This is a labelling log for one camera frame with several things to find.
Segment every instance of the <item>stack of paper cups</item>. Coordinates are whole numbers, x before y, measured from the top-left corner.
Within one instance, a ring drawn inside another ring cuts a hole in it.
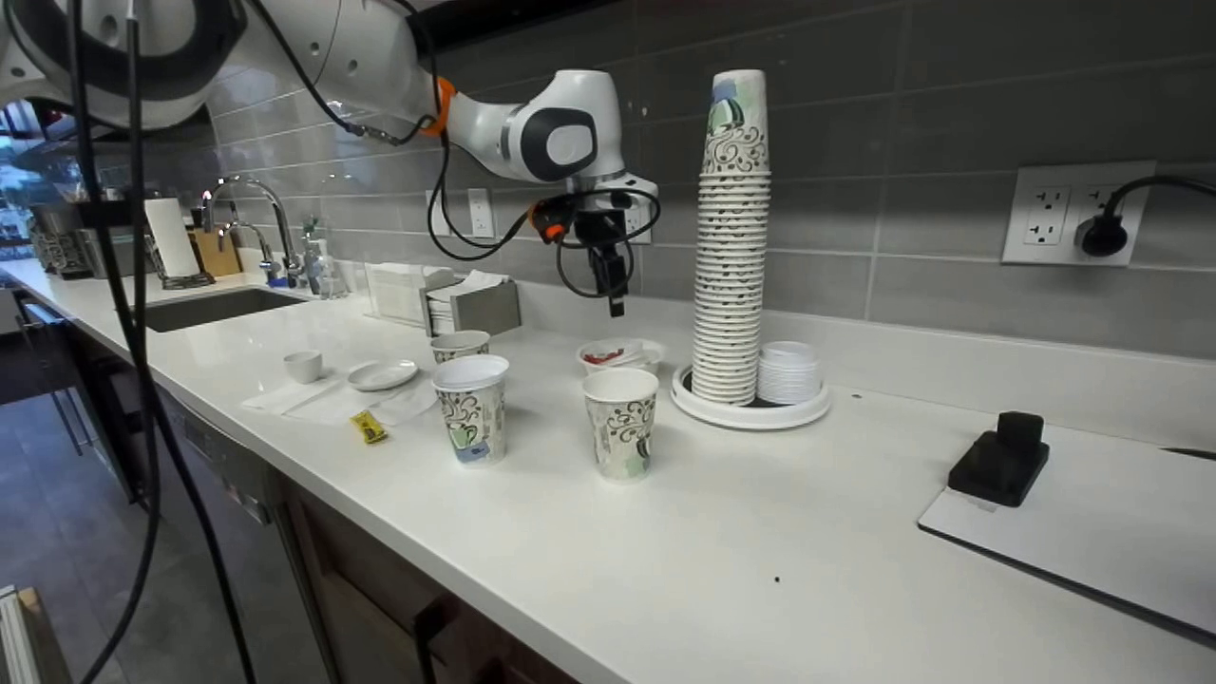
[[[768,86],[763,73],[715,74],[701,173],[691,396],[758,397],[763,243],[768,243]]]

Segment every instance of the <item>white cup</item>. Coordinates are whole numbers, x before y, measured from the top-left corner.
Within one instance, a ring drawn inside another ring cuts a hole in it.
[[[649,468],[657,378],[646,367],[602,367],[583,382],[593,460],[603,479],[640,479]]]
[[[511,360],[496,354],[451,358],[432,373],[446,431],[460,464],[505,455],[505,373]]]
[[[806,341],[768,341],[759,354],[758,396],[763,403],[809,403],[824,390],[824,373]]]
[[[329,377],[329,358],[316,348],[298,348],[283,358],[288,365],[288,377],[299,382],[316,382]]]

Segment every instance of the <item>robotic arm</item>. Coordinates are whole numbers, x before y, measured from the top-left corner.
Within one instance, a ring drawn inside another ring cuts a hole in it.
[[[127,15],[139,0],[89,0],[85,50],[93,115],[127,126]],[[246,0],[274,15],[304,74],[341,110],[382,129],[432,116],[432,132],[472,151],[486,169],[517,181],[562,181],[565,192],[531,207],[548,243],[565,232],[591,253],[597,295],[619,315],[630,232],[657,211],[657,184],[625,168],[619,97],[608,73],[562,68],[531,103],[479,103],[420,65],[398,2],[388,0]],[[0,103],[74,91],[68,18],[50,0],[0,0]],[[223,65],[283,68],[261,23],[241,0],[140,2],[146,126],[192,116]]]

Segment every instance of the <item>saucer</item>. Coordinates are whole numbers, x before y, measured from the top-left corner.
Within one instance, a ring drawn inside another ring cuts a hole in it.
[[[348,373],[348,382],[359,390],[393,390],[420,377],[420,365],[410,358],[388,360],[388,365],[360,365]]]

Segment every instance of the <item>kitchen sink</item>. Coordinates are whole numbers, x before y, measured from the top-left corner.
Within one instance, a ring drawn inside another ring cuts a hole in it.
[[[304,302],[304,301],[272,293],[272,288],[235,288],[235,293],[218,293],[197,301],[150,302],[146,322],[152,331],[184,331],[184,326],[203,326],[203,322],[256,315],[272,306],[293,306],[293,302]]]

